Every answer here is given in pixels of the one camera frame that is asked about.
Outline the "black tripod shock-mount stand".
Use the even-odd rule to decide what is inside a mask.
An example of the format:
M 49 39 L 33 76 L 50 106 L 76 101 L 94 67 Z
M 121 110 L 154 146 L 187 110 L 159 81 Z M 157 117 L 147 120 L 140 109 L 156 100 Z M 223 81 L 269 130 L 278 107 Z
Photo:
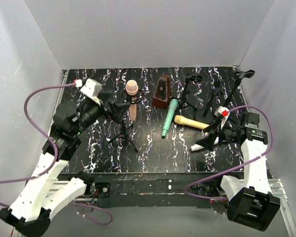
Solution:
M 143 93 L 143 91 L 141 89 L 139 89 L 139 91 L 137 93 L 137 99 L 136 99 L 135 103 L 139 104 L 140 102 L 143 101 L 143 99 L 144 99 L 144 93 Z M 129 103 L 131 103 L 130 100 L 129 100 L 129 96 L 127 95 L 126 90 L 124 90 L 122 92 L 121 102 L 129 102 Z M 133 129 L 134 125 L 131 124 L 130 126 L 127 127 L 125 122 L 124 122 L 124 118 L 123 118 L 123 120 L 121 122 L 116 122 L 116 123 L 120 125 L 120 132 L 115 137 L 111 138 L 109 140 L 109 142 L 112 143 L 117 138 L 124 139 L 124 140 L 128 141 L 133 146 L 135 152 L 137 153 L 138 149 L 136 148 L 136 146 L 134 145 L 132 139 L 130 138 L 130 130 Z

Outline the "black round-base mic stand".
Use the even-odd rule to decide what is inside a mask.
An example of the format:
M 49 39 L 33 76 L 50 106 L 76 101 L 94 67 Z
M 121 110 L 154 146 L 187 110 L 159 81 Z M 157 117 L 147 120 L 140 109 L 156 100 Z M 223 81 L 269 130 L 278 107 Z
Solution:
M 214 80 L 214 87 L 211 92 L 211 97 L 208 100 L 206 106 L 202 109 L 198 109 L 194 113 L 194 119 L 198 122 L 205 123 L 205 124 L 212 124 L 214 121 L 214 114 L 211 112 L 211 107 L 213 105 L 213 100 L 218 94 L 223 95 L 223 91 L 221 89 L 221 80 L 215 79 Z

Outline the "pink microphone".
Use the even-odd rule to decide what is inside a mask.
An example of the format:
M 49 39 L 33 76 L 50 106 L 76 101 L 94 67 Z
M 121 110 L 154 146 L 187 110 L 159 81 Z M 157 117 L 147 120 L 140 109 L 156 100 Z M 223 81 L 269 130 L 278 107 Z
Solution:
M 126 92 L 131 102 L 131 105 L 129 107 L 129 118 L 131 121 L 135 121 L 137 116 L 137 104 L 135 103 L 135 101 L 137 99 L 138 91 L 139 87 L 137 82 L 133 79 L 129 80 L 126 84 Z

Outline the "yellow microphone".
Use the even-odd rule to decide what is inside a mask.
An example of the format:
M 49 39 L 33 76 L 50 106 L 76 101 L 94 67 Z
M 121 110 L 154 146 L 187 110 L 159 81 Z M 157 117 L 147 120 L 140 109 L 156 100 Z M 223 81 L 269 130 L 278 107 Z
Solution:
M 187 125 L 187 126 L 191 126 L 191 127 L 198 128 L 198 129 L 205 129 L 209 126 L 208 124 L 198 122 L 198 121 L 195 121 L 192 119 L 188 119 L 188 118 L 186 118 L 184 116 L 180 116 L 180 115 L 175 116 L 174 122 L 179 125 Z

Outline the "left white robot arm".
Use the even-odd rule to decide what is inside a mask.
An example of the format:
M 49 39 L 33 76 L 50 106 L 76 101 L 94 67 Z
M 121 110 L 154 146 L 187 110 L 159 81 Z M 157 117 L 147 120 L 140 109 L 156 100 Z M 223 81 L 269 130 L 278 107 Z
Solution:
M 85 98 L 79 105 L 65 101 L 57 106 L 51 126 L 51 141 L 42 148 L 39 162 L 19 197 L 0 210 L 0 219 L 26 237 L 40 237 L 53 217 L 79 196 L 91 196 L 95 179 L 79 172 L 52 195 L 48 195 L 60 172 L 69 163 L 81 144 L 79 135 L 100 117 L 120 122 L 130 103 L 116 102 L 111 92 L 100 92 L 99 102 Z

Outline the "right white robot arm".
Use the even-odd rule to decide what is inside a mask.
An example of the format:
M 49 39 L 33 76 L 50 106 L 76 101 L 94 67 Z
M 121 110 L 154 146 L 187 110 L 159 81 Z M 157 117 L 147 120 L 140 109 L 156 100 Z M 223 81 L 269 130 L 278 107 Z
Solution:
M 230 221 L 265 231 L 280 208 L 280 200 L 272 194 L 268 182 L 266 157 L 268 137 L 259 128 L 259 114 L 245 112 L 238 128 L 226 128 L 214 123 L 209 136 L 196 142 L 204 149 L 213 150 L 222 142 L 240 145 L 244 162 L 244 181 L 223 175 L 220 187 L 229 201 L 227 217 Z

